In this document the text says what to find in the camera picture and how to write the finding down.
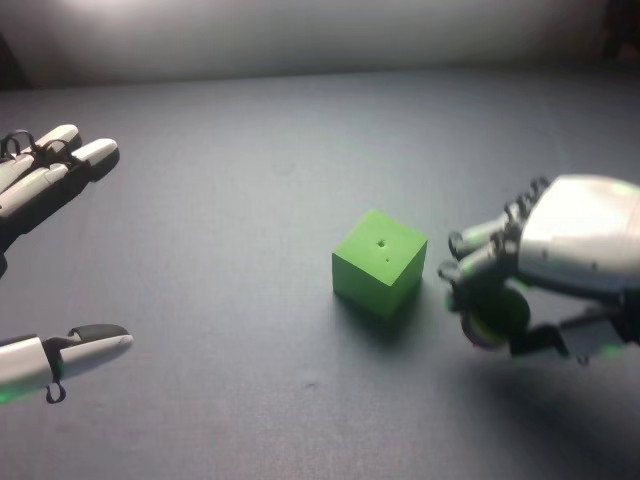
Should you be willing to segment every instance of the robotic hand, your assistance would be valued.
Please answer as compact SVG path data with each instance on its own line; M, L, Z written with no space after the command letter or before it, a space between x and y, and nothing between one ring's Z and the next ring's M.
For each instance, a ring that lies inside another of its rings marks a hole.
M549 361L613 352L640 339L640 187L611 178L544 178L507 204L498 219L452 233L457 260L439 275L449 308L478 347L509 345L513 357ZM596 300L597 308L529 329L527 285Z
M29 142L24 149L18 140L22 136ZM113 140L81 145L73 125L61 125L37 141L24 130L0 141L0 276L7 268L4 252L20 235L101 179L119 160ZM77 327L66 337L46 340L35 335L0 340L0 404L43 389L47 402L59 403L66 397L62 379L121 355L132 342L133 337L117 325ZM50 384L58 385L55 399Z

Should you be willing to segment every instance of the gray wall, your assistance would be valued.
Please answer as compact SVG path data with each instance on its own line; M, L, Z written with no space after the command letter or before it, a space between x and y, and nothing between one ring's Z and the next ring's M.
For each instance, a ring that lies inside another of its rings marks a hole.
M4 0L36 86L584 57L604 0Z

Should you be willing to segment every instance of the table surface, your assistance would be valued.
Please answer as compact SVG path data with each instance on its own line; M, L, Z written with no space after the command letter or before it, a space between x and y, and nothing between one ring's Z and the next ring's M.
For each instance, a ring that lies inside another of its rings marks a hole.
M3 480L638 478L638 352L516 369L472 348L435 271L451 229L538 174L640 182L639 86L460 69L0 95L0 131L74 123L122 152L7 252L2 335L135 336L63 404L2 407ZM393 331L331 288L371 208L430 238ZM581 307L528 293L536 321Z

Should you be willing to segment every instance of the cube side face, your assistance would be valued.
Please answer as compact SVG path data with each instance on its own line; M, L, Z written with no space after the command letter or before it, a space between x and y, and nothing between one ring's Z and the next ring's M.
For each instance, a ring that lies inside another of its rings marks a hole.
M358 222L335 253L391 287L426 241L420 232L372 210Z
M386 316L393 303L391 287L340 257L331 256L333 290L378 316Z
M427 242L424 243L418 254L411 260L402 275L396 280L392 287L390 308L397 310L411 295L414 288L422 280L424 262L427 257Z

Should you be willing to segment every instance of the cube top face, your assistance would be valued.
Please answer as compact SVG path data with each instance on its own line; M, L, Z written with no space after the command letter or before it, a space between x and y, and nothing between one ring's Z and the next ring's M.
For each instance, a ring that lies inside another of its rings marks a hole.
M372 210L334 252L385 285L393 285L427 238Z

